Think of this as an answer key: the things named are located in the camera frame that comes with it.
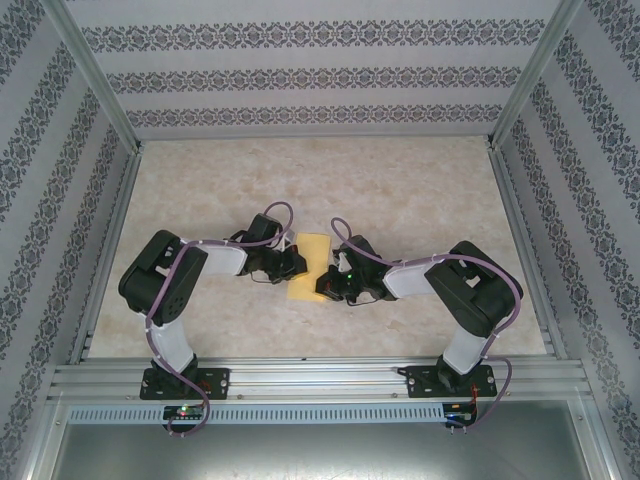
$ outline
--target marble tabletop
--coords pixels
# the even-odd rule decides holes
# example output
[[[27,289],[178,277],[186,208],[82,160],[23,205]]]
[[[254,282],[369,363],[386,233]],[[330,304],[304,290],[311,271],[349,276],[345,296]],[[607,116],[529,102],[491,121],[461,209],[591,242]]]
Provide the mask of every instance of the marble tabletop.
[[[149,142],[110,273],[90,357],[148,357],[142,321],[117,284],[151,236],[227,237],[275,200],[297,232],[345,218],[387,259],[470,240],[525,288],[522,313],[492,353],[545,348],[481,137],[340,137]],[[286,210],[273,216],[286,222]],[[439,355],[456,322],[435,295],[350,308],[287,299],[287,286],[201,278],[183,317],[200,357]]]

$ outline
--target yellow sponge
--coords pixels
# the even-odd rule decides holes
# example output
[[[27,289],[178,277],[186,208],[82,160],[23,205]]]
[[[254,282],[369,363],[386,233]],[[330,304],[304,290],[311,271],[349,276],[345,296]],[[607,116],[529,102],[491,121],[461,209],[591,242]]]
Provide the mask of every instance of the yellow sponge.
[[[306,300],[308,302],[324,302],[325,297],[315,293],[316,280],[329,269],[329,235],[317,233],[298,233],[296,236],[298,253],[307,261],[307,275],[298,275],[289,281],[287,298]]]

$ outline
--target metal vent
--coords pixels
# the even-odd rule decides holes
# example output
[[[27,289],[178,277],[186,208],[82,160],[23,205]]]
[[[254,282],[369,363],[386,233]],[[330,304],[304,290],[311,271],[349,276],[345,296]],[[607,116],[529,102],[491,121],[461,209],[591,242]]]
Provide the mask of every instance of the metal vent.
[[[69,423],[149,425],[162,423],[162,405],[77,406]],[[214,405],[207,423],[217,425],[332,424],[332,423],[412,423],[442,422],[441,403],[365,405]],[[195,420],[176,420],[195,424]]]

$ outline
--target purple cable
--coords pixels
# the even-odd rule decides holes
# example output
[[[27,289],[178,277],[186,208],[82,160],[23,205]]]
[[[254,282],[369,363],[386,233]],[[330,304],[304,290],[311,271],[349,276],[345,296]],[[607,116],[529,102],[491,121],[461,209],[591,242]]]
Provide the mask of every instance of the purple cable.
[[[502,280],[504,280],[504,282],[509,286],[509,288],[513,292],[513,297],[515,299],[515,306],[513,307],[513,312],[511,312],[511,316],[509,317],[509,319],[505,323],[503,323],[499,327],[496,327],[496,329],[491,334],[491,337],[489,338],[489,340],[487,340],[487,343],[485,344],[484,348],[480,352],[480,357],[484,357],[484,358],[486,358],[488,360],[501,360],[501,361],[503,361],[503,362],[505,362],[507,364],[507,378],[506,378],[506,380],[504,382],[504,385],[503,385],[502,389],[500,390],[500,393],[498,393],[498,395],[497,395],[496,399],[494,400],[493,404],[491,405],[491,407],[489,407],[489,410],[487,410],[487,413],[485,413],[482,416],[482,418],[474,424],[474,426],[478,425],[479,423],[484,421],[484,419],[486,419],[487,416],[489,416],[489,414],[491,412],[493,412],[493,410],[496,408],[496,406],[498,405],[500,400],[502,400],[502,397],[506,393],[507,387],[509,386],[509,383],[511,382],[511,376],[513,374],[513,366],[511,365],[511,362],[509,361],[508,358],[506,358],[506,357],[487,357],[486,354],[489,351],[489,348],[491,348],[491,345],[493,345],[493,342],[495,341],[495,339],[498,338],[498,334],[500,332],[502,332],[505,328],[509,327],[509,325],[511,325],[516,320],[518,314],[520,313],[520,307],[521,307],[522,302],[520,300],[520,292],[518,292],[518,289],[516,288],[516,285],[513,283],[513,281],[509,278],[509,276],[506,273],[504,273],[502,270],[497,268],[495,265],[492,265],[492,264],[490,264],[488,262],[485,262],[484,260],[481,260],[479,258],[470,257],[468,255],[457,255],[457,254],[454,254],[454,253],[443,253],[443,254],[439,254],[439,255],[433,255],[432,257],[420,258],[418,260],[411,260],[409,262],[389,262],[389,261],[384,260],[384,259],[382,259],[380,257],[376,257],[375,255],[372,255],[369,252],[366,252],[366,251],[362,250],[361,248],[358,248],[357,246],[355,246],[353,243],[351,243],[347,238],[344,237],[344,235],[342,235],[340,233],[340,231],[336,227],[336,222],[339,222],[343,226],[346,227],[347,232],[349,232],[349,238],[352,237],[351,227],[349,226],[349,224],[345,220],[343,220],[340,217],[334,217],[334,218],[331,219],[331,228],[333,229],[335,234],[338,236],[338,238],[340,238],[340,240],[342,240],[343,243],[348,245],[349,248],[355,250],[359,254],[364,255],[365,257],[367,257],[367,258],[369,258],[369,259],[371,259],[371,260],[373,260],[375,262],[381,263],[382,265],[387,265],[389,267],[403,267],[403,266],[421,265],[423,263],[428,263],[428,262],[439,262],[439,261],[442,261],[442,260],[462,260],[464,262],[475,263],[476,265],[480,265],[481,267],[485,267],[488,270],[491,270],[496,275],[498,275]]]
[[[158,311],[158,308],[160,307],[160,303],[162,303],[162,299],[164,298],[165,294],[167,293],[167,290],[169,289],[169,284],[171,283],[171,280],[173,279],[175,273],[176,273],[176,269],[178,268],[178,265],[180,265],[180,262],[182,261],[182,258],[184,257],[184,255],[187,253],[187,250],[189,250],[191,247],[196,247],[198,245],[230,245],[233,247],[260,247],[263,245],[268,245],[272,242],[275,242],[276,240],[280,240],[282,237],[285,236],[285,234],[289,231],[289,229],[291,228],[291,224],[293,223],[293,207],[291,207],[291,205],[287,202],[274,202],[271,205],[269,205],[265,211],[264,214],[266,215],[267,213],[269,213],[269,211],[273,208],[276,207],[278,205],[283,205],[285,207],[287,207],[287,209],[289,210],[289,221],[287,222],[286,226],[282,229],[282,231],[280,233],[278,233],[276,236],[269,238],[268,240],[262,240],[260,242],[246,242],[246,243],[242,243],[242,242],[228,242],[228,241],[222,241],[222,240],[193,240],[191,242],[187,242],[185,243],[182,248],[180,249],[180,251],[178,252],[178,255],[176,255],[175,260],[173,261],[173,265],[171,265],[171,268],[169,269],[169,273],[167,274],[167,278],[165,278],[164,283],[162,284],[162,287],[160,288],[160,291],[158,292],[158,295],[156,296],[156,299],[153,301],[153,304],[151,305],[151,308],[149,309],[149,313],[147,313],[147,316],[145,318],[145,333],[146,333],[146,337],[147,337],[147,343],[149,344],[149,348],[151,348],[151,351],[153,352],[154,355],[154,359],[160,364],[162,365],[162,367],[164,367],[165,370],[167,370],[169,373],[171,373],[174,377],[176,377],[178,380],[180,380],[182,383],[184,383],[185,385],[191,387],[192,389],[194,389],[198,395],[200,395],[202,397],[204,406],[205,406],[205,414],[202,417],[202,420],[200,421],[200,423],[198,423],[196,426],[194,426],[191,430],[189,430],[188,432],[183,432],[183,433],[176,433],[173,430],[171,430],[171,424],[173,422],[173,419],[170,419],[169,422],[167,423],[167,430],[169,431],[169,435],[174,436],[174,435],[179,435],[180,437],[184,438],[187,437],[189,435],[192,435],[194,433],[196,433],[198,430],[200,430],[202,427],[205,426],[205,424],[207,423],[207,420],[209,419],[209,414],[211,413],[211,404],[209,403],[209,397],[207,397],[207,394],[204,392],[204,390],[202,390],[200,387],[198,387],[195,383],[193,383],[191,380],[189,380],[188,378],[182,376],[180,374],[180,372],[178,372],[177,370],[175,370],[171,365],[169,365],[169,363],[162,358],[162,355],[160,355],[160,351],[158,350],[158,348],[156,347],[155,343],[153,342],[153,337],[151,336],[151,327],[153,324],[152,318],[153,316],[156,314],[156,312]]]
[[[336,222],[341,223],[347,228],[347,232],[349,232],[349,238],[352,237],[351,227],[346,221],[344,221],[340,217],[333,217],[331,219],[331,228],[333,229],[335,234],[338,236],[338,238],[342,240],[343,243],[347,244],[351,249],[355,250],[359,254],[364,255],[365,257],[375,262],[381,263],[382,265],[387,265],[389,267],[410,267],[413,265],[421,265],[423,263],[428,263],[428,262],[440,262],[443,260],[462,260],[464,262],[475,263],[476,265],[485,267],[486,269],[491,270],[493,273],[498,275],[502,280],[504,280],[507,286],[511,289],[511,292],[513,292],[513,297],[515,299],[515,306],[513,307],[513,311],[511,312],[511,316],[509,317],[509,319],[506,322],[504,322],[502,325],[496,327],[496,329],[493,331],[493,333],[491,334],[491,337],[489,338],[484,348],[482,349],[482,352],[480,352],[481,357],[484,357],[487,354],[487,352],[489,351],[489,348],[491,348],[491,345],[493,345],[493,342],[495,341],[495,339],[498,338],[498,334],[502,332],[505,328],[509,327],[509,325],[511,325],[516,320],[516,317],[520,313],[520,308],[521,308],[520,292],[518,292],[516,285],[513,283],[513,281],[509,278],[509,276],[506,273],[504,273],[501,269],[497,268],[495,265],[490,264],[489,262],[485,262],[484,260],[480,260],[479,258],[475,258],[475,257],[470,257],[468,255],[458,255],[455,253],[442,253],[439,255],[433,255],[432,257],[419,258],[417,260],[411,260],[408,262],[389,262],[388,260],[384,260],[380,257],[376,257],[375,255],[372,255],[369,252],[366,252],[361,248],[358,248],[357,246],[355,246],[353,243],[351,243],[347,238],[344,237],[344,235],[342,235],[342,233],[340,233],[340,231],[338,230],[338,227],[336,227]]]
[[[484,422],[489,415],[491,415],[493,410],[498,406],[498,403],[500,402],[500,400],[502,400],[502,397],[504,397],[505,393],[507,393],[507,388],[509,387],[509,384],[511,383],[511,377],[513,375],[513,365],[511,365],[511,361],[509,361],[509,359],[507,357],[487,357],[487,360],[490,360],[492,362],[502,361],[502,362],[507,364],[507,378],[504,379],[504,385],[502,385],[502,388],[500,389],[500,392],[496,396],[496,399],[493,401],[493,403],[491,403],[491,406],[486,411],[486,413],[482,417],[480,417],[479,420],[477,420],[475,423],[469,425],[468,427],[466,425],[463,425],[460,422],[456,422],[455,420],[451,420],[450,418],[447,418],[446,422],[456,424],[459,427],[465,428],[466,430],[472,430],[473,428],[477,427],[482,422]]]

